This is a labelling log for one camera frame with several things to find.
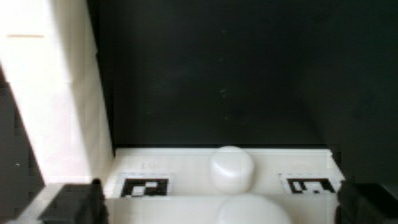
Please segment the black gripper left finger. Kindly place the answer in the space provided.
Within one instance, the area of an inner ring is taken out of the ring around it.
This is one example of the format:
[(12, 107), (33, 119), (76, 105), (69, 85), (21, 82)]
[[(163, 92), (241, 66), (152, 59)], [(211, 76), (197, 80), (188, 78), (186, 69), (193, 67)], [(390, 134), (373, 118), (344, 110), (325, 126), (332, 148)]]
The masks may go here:
[(99, 179), (47, 185), (38, 199), (46, 202), (37, 216), (40, 224), (110, 224)]

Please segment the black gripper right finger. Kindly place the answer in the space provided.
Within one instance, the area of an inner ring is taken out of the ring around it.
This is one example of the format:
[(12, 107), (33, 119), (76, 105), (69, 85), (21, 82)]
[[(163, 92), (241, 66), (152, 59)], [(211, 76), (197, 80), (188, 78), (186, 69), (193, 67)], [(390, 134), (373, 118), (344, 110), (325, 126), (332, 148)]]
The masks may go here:
[(341, 182), (333, 224), (398, 224), (398, 197), (380, 184)]

